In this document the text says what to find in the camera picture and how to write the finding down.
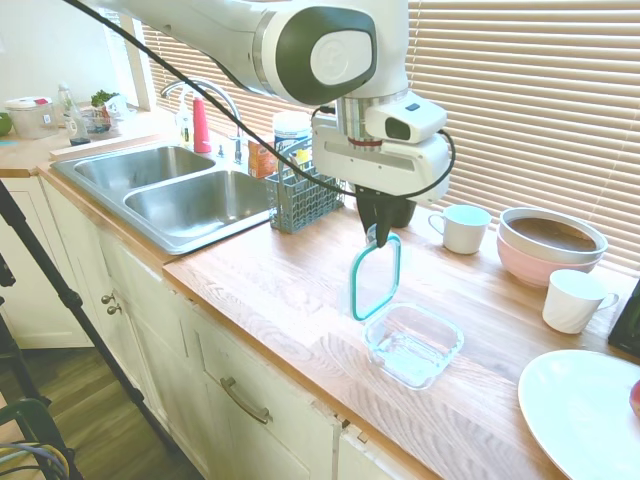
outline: gray utensil basket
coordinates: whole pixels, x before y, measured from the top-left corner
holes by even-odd
[[[292,162],[291,156],[299,149],[307,148],[311,140],[305,140],[283,150],[281,153]],[[314,178],[329,185],[344,189],[345,182],[322,175],[313,166],[313,160],[299,165],[300,169]],[[269,219],[271,227],[277,230],[295,233],[317,219],[344,205],[344,195],[317,185],[291,168],[278,162],[278,172],[265,178],[269,197]]]

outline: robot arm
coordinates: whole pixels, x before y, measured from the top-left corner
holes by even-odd
[[[407,0],[87,1],[209,55],[246,90],[302,105],[335,100],[335,118],[313,121],[314,164],[358,191],[418,191],[449,164],[447,143],[436,135],[446,112],[408,90]],[[412,200],[430,204],[447,187],[448,179]],[[392,203],[358,202],[365,231],[382,226],[379,246],[393,223]]]
[[[374,20],[340,1],[91,3],[138,18],[209,55],[244,89],[293,103],[331,102],[376,72]]]

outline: soap bottle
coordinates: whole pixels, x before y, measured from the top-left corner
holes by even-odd
[[[180,106],[178,107],[178,113],[176,113],[176,126],[178,127],[180,144],[189,149],[193,148],[193,115],[187,109],[185,97],[190,90],[191,88],[186,85],[182,89]]]
[[[76,105],[69,90],[69,85],[65,82],[58,85],[58,99],[62,106],[62,112],[64,116],[64,126],[69,133],[69,141],[72,146],[82,145],[89,143],[89,134],[87,133],[87,127],[84,124],[84,119],[80,113],[80,109]]]
[[[193,151],[196,153],[211,152],[209,140],[209,127],[207,125],[207,113],[204,110],[202,95],[193,92]]]

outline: pink bowl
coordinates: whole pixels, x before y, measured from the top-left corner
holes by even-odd
[[[556,270],[571,269],[589,273],[602,258],[599,257],[592,262],[581,264],[548,262],[521,252],[505,242],[500,234],[498,234],[498,256],[504,268],[514,277],[522,283],[537,288],[548,287],[549,277]]]

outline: window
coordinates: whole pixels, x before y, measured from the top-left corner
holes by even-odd
[[[103,17],[121,26],[120,15],[118,15],[118,13],[107,10],[106,8],[101,8],[99,11]],[[113,64],[116,79],[118,80],[120,90],[118,93],[124,95],[127,98],[127,102],[131,105],[138,105],[138,96],[133,82],[133,75],[131,74],[131,64],[129,62],[125,40],[107,27],[104,27],[104,32],[107,37],[111,63]]]
[[[410,1],[411,88],[449,113],[458,164],[440,207],[494,217],[534,205],[589,221],[606,260],[640,268],[640,7],[635,0]],[[284,102],[247,94],[204,55],[145,28],[189,75],[220,83],[247,123],[271,130]],[[156,91],[172,78],[152,66]],[[175,98],[160,100],[175,109]],[[212,112],[212,126],[233,128]]]

